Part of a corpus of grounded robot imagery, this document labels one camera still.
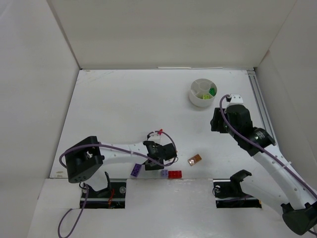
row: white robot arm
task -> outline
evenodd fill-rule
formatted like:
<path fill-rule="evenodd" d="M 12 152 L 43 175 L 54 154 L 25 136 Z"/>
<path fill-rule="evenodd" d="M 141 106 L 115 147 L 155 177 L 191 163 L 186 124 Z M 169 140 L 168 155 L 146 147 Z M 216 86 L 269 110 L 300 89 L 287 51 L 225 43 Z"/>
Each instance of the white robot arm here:
<path fill-rule="evenodd" d="M 222 108 L 222 101 L 229 104 Z M 282 215 L 286 225 L 303 235 L 317 224 L 317 193 L 294 170 L 281 154 L 271 136 L 261 128 L 253 127 L 249 110 L 243 106 L 239 94 L 225 95 L 214 111 L 211 130 L 229 133 L 238 145 L 260 163 L 276 181 L 281 190 L 263 183 L 247 171 L 230 178 L 237 191 L 249 194 Z"/>
<path fill-rule="evenodd" d="M 163 133 L 172 143 L 160 145 Z M 105 165 L 113 163 L 136 163 L 145 165 L 145 170 L 160 170 L 172 165 L 177 158 L 176 147 L 171 137 L 163 131 L 153 131 L 147 140 L 135 144 L 109 144 L 98 142 L 96 136 L 89 136 L 66 150 L 59 162 L 67 169 L 70 183 L 85 182 L 94 191 L 108 187 L 109 178 Z"/>

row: round container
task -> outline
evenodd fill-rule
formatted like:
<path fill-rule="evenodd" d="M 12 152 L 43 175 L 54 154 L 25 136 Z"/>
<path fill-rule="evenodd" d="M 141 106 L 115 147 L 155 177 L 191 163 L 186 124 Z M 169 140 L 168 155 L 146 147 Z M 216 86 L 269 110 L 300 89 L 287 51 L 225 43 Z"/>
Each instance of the round container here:
<path fill-rule="evenodd" d="M 210 94 L 210 90 L 214 90 L 214 96 Z M 208 107 L 217 94 L 216 85 L 205 78 L 196 79 L 190 86 L 189 99 L 197 107 Z"/>

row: purple cable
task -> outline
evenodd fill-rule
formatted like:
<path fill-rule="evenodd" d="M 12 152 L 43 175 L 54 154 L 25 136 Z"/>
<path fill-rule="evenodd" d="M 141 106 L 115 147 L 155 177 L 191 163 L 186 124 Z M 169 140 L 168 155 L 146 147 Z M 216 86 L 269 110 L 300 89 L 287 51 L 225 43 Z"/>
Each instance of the purple cable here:
<path fill-rule="evenodd" d="M 81 210 L 80 210 L 80 213 L 79 213 L 79 215 L 78 215 L 78 217 L 77 217 L 77 220 L 75 221 L 75 224 L 73 225 L 73 228 L 71 229 L 71 231 L 69 232 L 69 234 L 68 234 L 67 236 L 65 236 L 65 237 L 62 237 L 62 236 L 61 236 L 61 234 L 60 234 L 60 226 L 61 226 L 61 223 L 63 222 L 63 220 L 64 220 L 64 218 L 66 217 L 66 215 L 67 215 L 71 210 L 73 210 L 73 209 L 71 208 L 71 209 L 69 209 L 69 210 L 65 213 L 65 215 L 61 218 L 61 220 L 60 220 L 60 222 L 59 222 L 59 225 L 58 225 L 58 228 L 57 228 L 58 238 L 68 238 L 68 237 L 70 237 L 70 235 L 73 233 L 73 231 L 74 231 L 74 229 L 75 229 L 75 227 L 76 227 L 76 225 L 77 225 L 77 223 L 78 223 L 78 221 L 79 221 L 79 218 L 80 218 L 81 214 L 83 213 L 84 208 L 85 208 L 86 203 L 87 203 L 89 188 L 88 188 L 87 185 L 85 185 L 85 187 L 86 187 L 85 201 L 84 201 L 83 206 L 82 206 L 82 208 L 81 208 Z"/>
<path fill-rule="evenodd" d="M 268 152 L 267 150 L 265 150 L 264 148 L 262 148 L 261 146 L 259 146 L 258 144 L 250 141 L 248 138 L 244 137 L 243 135 L 241 135 L 239 132 L 237 132 L 236 129 L 233 128 L 232 125 L 230 125 L 230 123 L 228 122 L 227 118 L 224 115 L 223 112 L 223 108 L 222 108 L 222 101 L 226 98 L 226 97 L 230 97 L 230 95 L 224 95 L 221 99 L 220 99 L 220 113 L 222 115 L 222 118 L 224 120 L 224 122 L 227 124 L 227 126 L 233 131 L 233 133 L 235 133 L 237 136 L 239 136 L 240 138 L 242 138 L 243 140 L 247 141 L 248 143 L 250 143 L 251 145 L 253 145 L 254 147 L 257 147 L 260 151 L 262 151 L 263 153 L 266 153 L 267 155 L 269 155 L 272 159 L 274 159 L 278 164 L 280 164 L 282 167 L 284 167 L 284 169 L 290 173 L 302 186 L 304 186 L 311 194 L 312 196 L 314 196 L 317 199 L 317 194 L 305 183 L 305 181 L 301 180 L 301 178 L 299 178 L 293 171 L 291 171 L 288 167 L 286 167 L 278 158 L 276 158 L 274 155 L 272 155 L 270 152 Z"/>
<path fill-rule="evenodd" d="M 173 143 L 174 148 L 176 149 L 175 143 L 174 143 L 174 141 L 172 140 L 172 138 L 171 138 L 168 134 L 166 134 L 165 132 L 162 132 L 162 133 L 163 133 L 164 135 L 166 135 L 166 136 L 171 140 L 171 142 Z M 75 150 L 79 150 L 79 149 L 83 149 L 83 148 L 88 148 L 88 147 L 104 147 L 104 148 L 108 148 L 108 149 L 112 149 L 112 150 L 118 150 L 118 151 L 121 151 L 121 152 L 124 152 L 124 153 L 127 153 L 127 154 L 131 154 L 131 151 L 129 151 L 129 150 L 121 149 L 121 148 L 118 148 L 118 147 L 115 147 L 115 146 L 110 146 L 110 145 L 103 145 L 103 144 L 79 145 L 79 146 L 70 148 L 70 149 L 66 150 L 64 153 L 62 153 L 61 156 L 59 157 L 59 162 L 60 162 L 60 164 L 61 164 L 64 168 L 66 168 L 66 165 L 65 165 L 64 162 L 62 161 L 62 158 L 63 158 L 66 154 L 68 154 L 68 153 L 70 153 L 70 152 L 72 152 L 72 151 L 75 151 Z M 132 153 L 133 153 L 134 155 L 138 155 L 138 156 L 144 157 L 144 158 L 146 158 L 146 159 L 152 161 L 153 163 L 155 163 L 155 164 L 157 164 L 157 165 L 160 165 L 160 166 L 163 166 L 163 167 L 171 166 L 172 164 L 175 163 L 175 160 L 176 160 L 176 158 L 177 158 L 177 157 L 175 157 L 172 162 L 170 162 L 170 163 L 168 163 L 168 164 L 165 165 L 165 164 L 161 164 L 160 162 L 157 162 L 156 160 L 154 160 L 154 159 L 152 159 L 151 157 L 146 156 L 146 155 L 144 155 L 144 154 L 141 154 L 141 153 L 138 153 L 138 152 L 132 152 Z"/>

